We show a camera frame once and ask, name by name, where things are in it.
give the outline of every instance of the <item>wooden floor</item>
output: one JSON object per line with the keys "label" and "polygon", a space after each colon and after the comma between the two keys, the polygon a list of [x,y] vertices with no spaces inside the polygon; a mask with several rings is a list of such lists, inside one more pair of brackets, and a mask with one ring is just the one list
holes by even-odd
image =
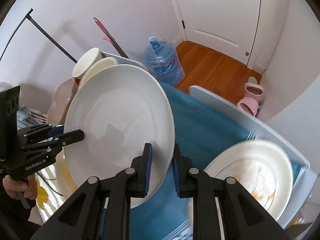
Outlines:
{"label": "wooden floor", "polygon": [[239,61],[190,41],[183,41],[177,53],[186,77],[176,88],[186,93],[198,85],[236,104],[244,97],[248,78],[253,76],[258,82],[261,78]]}

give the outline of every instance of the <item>blue plastic water bottle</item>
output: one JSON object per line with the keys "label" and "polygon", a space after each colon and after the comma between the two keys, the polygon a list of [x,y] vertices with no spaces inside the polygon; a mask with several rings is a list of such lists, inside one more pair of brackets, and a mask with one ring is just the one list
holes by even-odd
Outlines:
{"label": "blue plastic water bottle", "polygon": [[151,46],[146,49],[145,63],[154,77],[169,85],[177,85],[184,78],[184,71],[173,44],[149,38]]}

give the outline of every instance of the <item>human hand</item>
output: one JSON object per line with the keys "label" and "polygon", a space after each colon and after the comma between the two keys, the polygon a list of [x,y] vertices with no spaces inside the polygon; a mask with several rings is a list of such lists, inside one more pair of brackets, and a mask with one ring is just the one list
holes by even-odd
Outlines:
{"label": "human hand", "polygon": [[27,182],[15,181],[9,175],[6,175],[2,183],[5,191],[11,198],[19,199],[16,191],[24,192],[24,197],[31,200],[38,196],[36,176],[34,174],[27,177]]}

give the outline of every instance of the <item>white door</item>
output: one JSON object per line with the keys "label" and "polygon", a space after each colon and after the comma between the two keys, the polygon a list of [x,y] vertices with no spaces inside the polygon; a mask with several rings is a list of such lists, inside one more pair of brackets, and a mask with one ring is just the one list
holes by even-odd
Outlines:
{"label": "white door", "polygon": [[257,30],[260,0],[178,0],[188,41],[247,65]]}

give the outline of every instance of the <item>pink slipper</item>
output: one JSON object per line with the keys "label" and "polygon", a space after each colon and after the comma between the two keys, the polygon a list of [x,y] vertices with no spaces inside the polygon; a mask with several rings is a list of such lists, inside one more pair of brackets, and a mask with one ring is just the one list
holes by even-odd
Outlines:
{"label": "pink slipper", "polygon": [[253,83],[246,83],[244,85],[244,96],[248,98],[253,98],[258,102],[259,105],[263,103],[264,99],[264,89],[262,86]]}
{"label": "pink slipper", "polygon": [[253,98],[245,97],[237,103],[237,107],[239,110],[245,111],[253,116],[256,116],[259,104]]}

